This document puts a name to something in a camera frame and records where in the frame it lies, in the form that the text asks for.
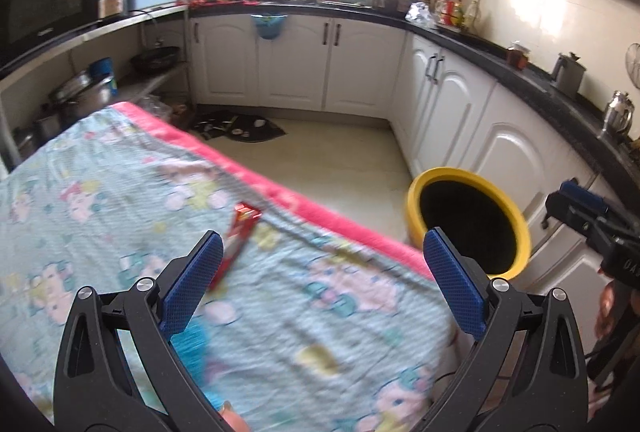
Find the person's right hand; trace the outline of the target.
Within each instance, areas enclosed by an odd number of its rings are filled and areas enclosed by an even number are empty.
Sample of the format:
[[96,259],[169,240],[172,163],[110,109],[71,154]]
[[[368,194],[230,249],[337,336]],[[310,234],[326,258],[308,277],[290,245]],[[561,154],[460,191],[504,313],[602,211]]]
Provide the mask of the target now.
[[615,326],[615,317],[613,316],[614,303],[615,282],[611,281],[600,294],[599,310],[594,324],[594,334],[598,340],[608,337]]

